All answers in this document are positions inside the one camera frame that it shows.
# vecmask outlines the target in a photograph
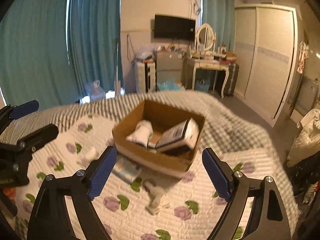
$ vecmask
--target robotic arm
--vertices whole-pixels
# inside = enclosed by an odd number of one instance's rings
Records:
[[[38,109],[39,103],[36,100],[21,106],[5,106],[0,110],[0,134],[13,120],[36,112]],[[29,183],[28,166],[32,160],[32,154],[54,140],[58,133],[58,128],[49,124],[18,140],[16,145],[0,143],[0,201],[13,216],[17,215],[17,207],[2,189],[27,185]]]

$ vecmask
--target blue basket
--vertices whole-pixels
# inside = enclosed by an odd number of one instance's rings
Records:
[[[204,85],[200,84],[199,81],[195,83],[195,90],[202,91],[202,92],[208,92],[210,87],[210,82],[206,82]]]

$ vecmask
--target white drawer unit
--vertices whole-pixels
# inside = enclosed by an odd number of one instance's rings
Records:
[[[137,93],[156,91],[156,64],[136,62],[134,64]]]

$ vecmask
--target wardrobe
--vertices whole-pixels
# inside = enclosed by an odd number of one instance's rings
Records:
[[[235,96],[272,127],[288,109],[300,44],[295,8],[273,4],[236,7]]]

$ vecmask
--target green leaf print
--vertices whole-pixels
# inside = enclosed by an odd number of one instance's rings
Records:
[[[242,170],[242,165],[243,165],[243,163],[238,163],[238,164],[233,168],[233,171],[240,171],[240,170]]]
[[[78,143],[76,143],[76,147],[77,147],[77,154],[79,154],[82,150],[82,146]]]
[[[26,198],[30,200],[31,204],[34,204],[36,201],[35,196],[33,196],[32,194],[26,194]]]
[[[38,174],[37,174],[37,179],[44,179],[45,178],[45,174],[43,173],[43,172],[39,172]]]
[[[64,165],[63,162],[59,162],[57,167],[54,168],[55,171],[63,171],[64,170]]]
[[[156,233],[159,235],[160,240],[171,240],[171,236],[168,231],[158,229],[156,230]]]
[[[131,184],[130,187],[136,191],[136,192],[140,192],[140,187],[142,184],[142,179],[140,177],[137,177]]]
[[[125,211],[129,206],[130,200],[123,195],[117,195],[117,198],[120,199],[119,204],[121,205],[121,210]]]
[[[196,215],[199,212],[199,204],[193,200],[187,200],[185,204],[189,207],[190,210]]]
[[[238,227],[237,230],[236,230],[235,235],[232,238],[232,240],[241,238],[242,237],[242,233],[243,233],[242,227]]]
[[[216,197],[219,197],[218,191],[215,191],[214,194],[212,195],[212,198],[216,198]]]
[[[93,126],[92,124],[88,124],[87,128],[84,130],[85,133],[89,132],[90,130],[92,130]]]

